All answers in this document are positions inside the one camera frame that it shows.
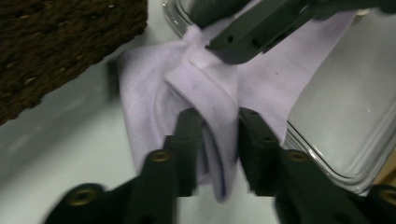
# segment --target brown woven basket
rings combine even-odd
[[[147,0],[1,0],[0,125],[143,33]]]

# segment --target white table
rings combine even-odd
[[[149,1],[148,28],[42,104],[0,126],[0,223],[40,224],[69,189],[113,189],[136,175],[125,132],[117,72],[108,62],[126,49],[176,40],[160,1]],[[233,196],[218,204],[211,186],[180,199],[179,223],[277,223],[272,200],[248,194],[239,174]]]

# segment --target folded cloth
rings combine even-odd
[[[198,181],[210,181],[218,201],[225,201],[237,162],[238,108],[260,113],[283,144],[292,106],[353,18],[354,13],[339,13],[311,21],[266,54],[240,65],[225,64],[205,49],[228,20],[203,31],[191,26],[177,42],[124,53],[121,101],[136,168],[150,151],[162,148],[178,113],[193,107],[205,120]]]

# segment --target lavender towel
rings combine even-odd
[[[292,106],[353,18],[348,12],[311,21],[266,54],[240,65],[224,64],[205,49],[230,21],[203,31],[192,26],[180,41],[123,54],[121,101],[136,168],[150,151],[162,148],[178,113],[194,107],[206,121],[198,181],[210,181],[217,199],[226,200],[237,162],[238,108],[259,112],[283,144]]]

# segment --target fabric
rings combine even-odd
[[[354,13],[340,13],[311,21],[266,54],[239,65],[225,64],[205,49],[230,21],[203,31],[192,26],[180,41],[123,54],[121,101],[137,169],[173,133],[178,113],[193,107],[205,119],[198,181],[210,181],[224,202],[237,167],[238,108],[260,113],[283,143],[292,106],[353,18]]]

